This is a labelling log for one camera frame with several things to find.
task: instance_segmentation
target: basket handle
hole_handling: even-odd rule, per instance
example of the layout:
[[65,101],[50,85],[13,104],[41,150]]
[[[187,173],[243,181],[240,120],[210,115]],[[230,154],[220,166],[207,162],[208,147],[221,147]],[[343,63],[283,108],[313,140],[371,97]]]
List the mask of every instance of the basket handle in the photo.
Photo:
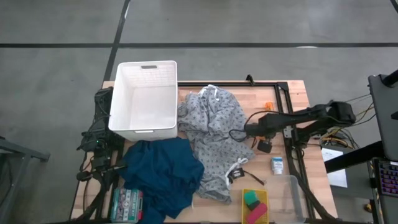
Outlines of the basket handle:
[[135,133],[153,133],[154,130],[134,131]]

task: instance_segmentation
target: wooden table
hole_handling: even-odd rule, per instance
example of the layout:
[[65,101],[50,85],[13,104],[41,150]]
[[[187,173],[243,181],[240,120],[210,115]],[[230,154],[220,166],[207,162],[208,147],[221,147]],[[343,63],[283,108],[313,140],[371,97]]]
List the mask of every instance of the wooden table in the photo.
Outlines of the wooden table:
[[[277,82],[277,81],[257,81],[257,82]],[[293,110],[302,110],[309,106],[307,93],[305,91],[304,82],[302,80],[289,80],[283,81],[289,84],[290,99],[292,102]],[[104,82],[103,87],[113,86],[114,82]],[[254,112],[264,110],[266,102],[273,102],[274,109],[277,110],[275,90],[271,87],[223,87],[235,95],[240,105],[243,107],[244,112],[247,116]],[[185,100],[185,95],[197,93],[201,90],[201,87],[179,87],[178,88],[178,100]],[[254,116],[253,121],[257,121],[259,117]],[[132,146],[132,142],[126,141],[124,146],[124,152]],[[255,158],[250,160],[243,166],[244,170],[251,172],[262,180],[272,176],[271,171],[271,158],[274,156],[281,156],[284,158],[284,174],[289,174],[287,168],[287,160],[285,154],[284,141],[281,134],[272,140],[272,151],[269,154],[258,151],[255,147]],[[307,171],[308,182],[311,191],[314,193],[319,202],[326,208],[326,210],[333,216],[337,217],[335,203],[331,194],[331,189],[326,174],[325,165],[323,163],[322,154],[319,146],[308,145],[305,149],[305,168]],[[76,218],[83,213],[83,192],[86,182],[80,182],[78,184],[78,190],[75,197],[75,202],[72,208],[71,218]],[[98,193],[100,185],[97,181],[92,180],[87,187],[86,193],[86,205],[88,206],[91,201],[95,198]],[[232,204],[225,205],[215,200],[200,198],[197,194],[193,197],[193,208],[188,207],[184,209],[176,220],[167,217],[165,222],[240,222],[241,221],[241,190],[242,189],[264,189],[262,185],[256,182],[252,177],[245,176],[234,181],[231,189],[231,196],[233,199]],[[103,207],[103,216],[106,217],[108,214],[110,201],[110,192],[106,194]],[[302,208],[307,212],[304,202]]]

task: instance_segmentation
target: white paper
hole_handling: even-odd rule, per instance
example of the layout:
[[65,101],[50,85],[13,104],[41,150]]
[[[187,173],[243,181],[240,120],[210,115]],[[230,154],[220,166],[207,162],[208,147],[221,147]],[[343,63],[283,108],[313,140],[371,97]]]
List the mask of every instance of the white paper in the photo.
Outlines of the white paper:
[[[330,159],[336,158],[338,156],[343,155],[343,152],[331,150],[331,149],[322,149],[322,157],[323,161],[328,161]],[[329,184],[337,187],[347,187],[347,178],[346,178],[346,170],[338,170],[336,172],[332,172],[328,174]]]

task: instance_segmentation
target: white plastic basket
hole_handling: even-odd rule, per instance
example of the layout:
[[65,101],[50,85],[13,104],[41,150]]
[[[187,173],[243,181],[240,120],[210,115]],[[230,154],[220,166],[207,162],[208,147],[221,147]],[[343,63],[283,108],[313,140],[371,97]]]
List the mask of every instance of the white plastic basket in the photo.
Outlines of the white plastic basket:
[[109,129],[130,141],[177,136],[177,63],[120,63]]

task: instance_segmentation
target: yellow box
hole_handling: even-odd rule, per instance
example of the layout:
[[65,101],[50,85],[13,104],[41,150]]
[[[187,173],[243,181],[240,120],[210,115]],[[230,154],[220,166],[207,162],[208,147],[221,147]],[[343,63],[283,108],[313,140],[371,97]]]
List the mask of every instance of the yellow box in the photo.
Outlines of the yellow box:
[[[242,190],[242,224],[248,224],[246,221],[246,216],[248,216],[251,211],[249,210],[246,203],[244,203],[244,194],[251,190],[253,190],[253,189],[243,189]],[[259,201],[264,203],[265,205],[267,205],[267,208],[269,208],[267,191],[266,190],[253,190],[253,191],[255,191]],[[257,219],[255,224],[268,224],[268,211],[265,214],[263,214],[259,219]]]

